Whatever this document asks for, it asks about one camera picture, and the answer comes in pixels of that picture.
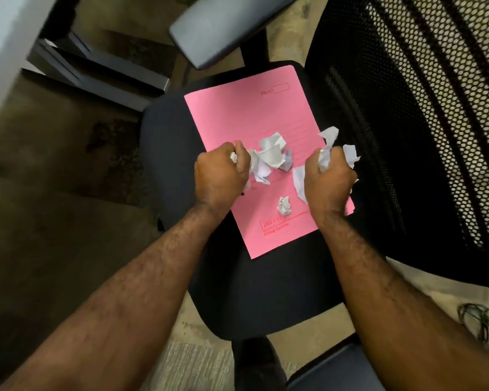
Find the grey metal desk frame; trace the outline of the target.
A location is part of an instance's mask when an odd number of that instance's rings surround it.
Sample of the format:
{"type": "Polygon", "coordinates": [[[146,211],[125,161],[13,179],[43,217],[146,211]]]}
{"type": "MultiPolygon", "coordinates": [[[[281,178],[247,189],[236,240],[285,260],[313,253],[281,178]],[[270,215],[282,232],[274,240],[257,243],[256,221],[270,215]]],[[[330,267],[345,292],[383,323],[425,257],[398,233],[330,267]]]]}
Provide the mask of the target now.
{"type": "Polygon", "coordinates": [[[171,87],[169,77],[94,48],[74,29],[55,41],[37,39],[22,69],[136,112],[171,87]]]}

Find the large crumpled white paper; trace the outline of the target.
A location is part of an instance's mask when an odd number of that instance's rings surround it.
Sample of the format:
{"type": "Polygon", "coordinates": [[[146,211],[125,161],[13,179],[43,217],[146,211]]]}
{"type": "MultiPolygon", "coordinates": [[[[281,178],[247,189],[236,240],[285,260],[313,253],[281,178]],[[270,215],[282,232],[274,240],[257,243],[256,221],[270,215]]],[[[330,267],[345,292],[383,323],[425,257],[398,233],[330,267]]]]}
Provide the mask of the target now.
{"type": "Polygon", "coordinates": [[[260,184],[270,184],[269,176],[273,170],[288,172],[293,166],[293,155],[279,132],[259,141],[261,150],[249,149],[251,157],[250,174],[260,184]]]}

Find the person's left hand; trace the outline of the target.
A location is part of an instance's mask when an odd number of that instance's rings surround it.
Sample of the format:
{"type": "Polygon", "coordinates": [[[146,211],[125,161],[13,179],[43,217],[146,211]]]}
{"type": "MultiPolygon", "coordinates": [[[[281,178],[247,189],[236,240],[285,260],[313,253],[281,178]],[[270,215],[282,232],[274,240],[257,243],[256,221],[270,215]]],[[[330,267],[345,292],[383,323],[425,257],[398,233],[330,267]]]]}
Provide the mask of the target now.
{"type": "Polygon", "coordinates": [[[213,150],[201,153],[195,163],[195,195],[197,203],[208,208],[217,218],[224,218],[241,196],[248,176],[225,176],[216,171],[213,150]]]}

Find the person's right hand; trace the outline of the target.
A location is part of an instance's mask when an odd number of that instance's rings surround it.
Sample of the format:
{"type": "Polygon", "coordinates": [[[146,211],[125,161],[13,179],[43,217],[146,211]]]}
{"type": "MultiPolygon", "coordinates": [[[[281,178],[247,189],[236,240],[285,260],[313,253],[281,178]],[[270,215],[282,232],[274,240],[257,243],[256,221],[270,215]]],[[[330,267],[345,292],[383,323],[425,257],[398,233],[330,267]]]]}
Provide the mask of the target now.
{"type": "Polygon", "coordinates": [[[305,195],[314,221],[323,223],[328,214],[344,216],[356,180],[305,180],[305,195]]]}

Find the person's right forearm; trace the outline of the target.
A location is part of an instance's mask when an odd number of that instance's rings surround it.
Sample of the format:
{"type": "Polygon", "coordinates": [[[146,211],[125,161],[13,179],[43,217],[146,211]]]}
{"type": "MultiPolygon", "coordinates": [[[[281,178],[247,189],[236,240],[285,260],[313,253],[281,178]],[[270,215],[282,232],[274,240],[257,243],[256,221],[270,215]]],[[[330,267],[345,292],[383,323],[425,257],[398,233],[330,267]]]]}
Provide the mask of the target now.
{"type": "Polygon", "coordinates": [[[489,353],[334,210],[311,208],[365,354],[389,391],[489,391],[489,353]]]}

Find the white desk panel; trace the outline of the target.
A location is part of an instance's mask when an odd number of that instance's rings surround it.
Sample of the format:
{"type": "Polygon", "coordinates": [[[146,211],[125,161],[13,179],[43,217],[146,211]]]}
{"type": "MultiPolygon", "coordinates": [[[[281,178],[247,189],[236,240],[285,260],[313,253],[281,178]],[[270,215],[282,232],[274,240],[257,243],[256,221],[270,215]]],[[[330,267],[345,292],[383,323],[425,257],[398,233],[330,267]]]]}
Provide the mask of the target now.
{"type": "Polygon", "coordinates": [[[56,0],[0,0],[0,108],[56,0]]]}

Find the black mesh chair backrest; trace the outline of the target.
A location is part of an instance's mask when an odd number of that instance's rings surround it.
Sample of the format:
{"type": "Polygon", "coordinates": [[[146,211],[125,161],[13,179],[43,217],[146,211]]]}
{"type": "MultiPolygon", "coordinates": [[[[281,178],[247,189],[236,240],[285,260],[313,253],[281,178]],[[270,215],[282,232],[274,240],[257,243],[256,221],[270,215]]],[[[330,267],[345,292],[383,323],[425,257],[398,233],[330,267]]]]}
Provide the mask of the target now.
{"type": "Polygon", "coordinates": [[[353,225],[489,288],[489,0],[328,0],[305,70],[360,157],[353,225]]]}

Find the pink paper file folder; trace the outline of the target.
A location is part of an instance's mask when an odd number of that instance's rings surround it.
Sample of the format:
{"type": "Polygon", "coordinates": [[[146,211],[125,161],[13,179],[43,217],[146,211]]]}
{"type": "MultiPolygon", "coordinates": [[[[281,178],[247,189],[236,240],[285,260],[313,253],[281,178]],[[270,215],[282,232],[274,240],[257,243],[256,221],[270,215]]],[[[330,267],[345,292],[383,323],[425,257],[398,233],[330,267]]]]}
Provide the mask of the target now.
{"type": "Polygon", "coordinates": [[[293,155],[290,171],[273,170],[270,184],[250,174],[231,211],[251,259],[315,230],[309,207],[296,193],[292,169],[304,166],[311,153],[326,146],[293,65],[195,91],[184,96],[206,150],[241,140],[260,151],[259,141],[279,132],[293,155]],[[278,211],[289,197],[291,213],[278,211]]]}

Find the black office chair seat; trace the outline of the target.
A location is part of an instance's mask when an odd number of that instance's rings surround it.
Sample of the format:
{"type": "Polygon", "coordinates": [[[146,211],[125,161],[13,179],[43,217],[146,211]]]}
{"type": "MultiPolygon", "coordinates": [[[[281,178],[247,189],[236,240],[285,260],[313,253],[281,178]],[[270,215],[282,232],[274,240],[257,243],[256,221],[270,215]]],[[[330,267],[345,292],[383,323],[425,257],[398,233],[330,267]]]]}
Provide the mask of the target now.
{"type": "MultiPolygon", "coordinates": [[[[140,158],[165,230],[193,205],[194,166],[204,147],[184,96],[293,65],[319,130],[337,125],[336,144],[355,144],[360,179],[352,189],[347,219],[375,244],[387,227],[391,192],[372,149],[355,136],[346,106],[294,61],[271,62],[263,70],[240,68],[203,78],[157,99],[143,113],[140,158]]],[[[289,328],[344,301],[330,252],[317,230],[251,259],[232,211],[211,235],[189,285],[207,327],[224,340],[247,339],[289,328]]]]}

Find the black chair base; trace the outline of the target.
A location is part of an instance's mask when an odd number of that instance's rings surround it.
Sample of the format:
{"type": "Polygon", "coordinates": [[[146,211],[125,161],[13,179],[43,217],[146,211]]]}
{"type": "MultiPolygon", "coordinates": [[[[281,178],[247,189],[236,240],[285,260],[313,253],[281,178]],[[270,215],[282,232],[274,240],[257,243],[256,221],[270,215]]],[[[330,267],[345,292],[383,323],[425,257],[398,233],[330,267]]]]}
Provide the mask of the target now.
{"type": "Polygon", "coordinates": [[[235,391],[286,391],[287,377],[267,336],[231,341],[235,391]]]}

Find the white torn paper sheet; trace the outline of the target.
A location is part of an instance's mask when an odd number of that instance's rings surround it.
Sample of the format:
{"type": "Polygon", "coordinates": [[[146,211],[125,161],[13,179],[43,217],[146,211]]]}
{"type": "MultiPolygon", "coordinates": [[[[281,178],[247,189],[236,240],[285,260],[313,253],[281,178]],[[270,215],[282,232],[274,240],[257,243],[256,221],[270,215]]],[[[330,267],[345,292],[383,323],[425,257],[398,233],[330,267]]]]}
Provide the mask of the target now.
{"type": "MultiPolygon", "coordinates": [[[[326,146],[319,151],[318,165],[320,171],[326,171],[331,161],[331,149],[335,143],[339,134],[337,127],[329,127],[326,130],[319,133],[319,136],[324,138],[326,146]]],[[[357,156],[356,147],[354,145],[345,144],[342,147],[346,162],[351,169],[354,169],[355,163],[360,160],[357,156]]],[[[296,190],[297,196],[307,204],[305,195],[305,166],[299,166],[292,169],[293,171],[293,184],[296,190]]]]}

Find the person's left forearm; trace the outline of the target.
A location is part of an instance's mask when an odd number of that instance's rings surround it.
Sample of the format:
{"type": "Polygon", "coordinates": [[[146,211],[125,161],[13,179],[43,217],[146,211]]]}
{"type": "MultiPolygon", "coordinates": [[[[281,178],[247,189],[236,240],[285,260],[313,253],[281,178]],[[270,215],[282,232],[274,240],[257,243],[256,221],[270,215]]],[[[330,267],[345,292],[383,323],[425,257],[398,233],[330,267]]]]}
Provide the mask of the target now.
{"type": "Polygon", "coordinates": [[[162,353],[202,250],[230,207],[198,200],[91,294],[0,391],[136,391],[162,353]]]}

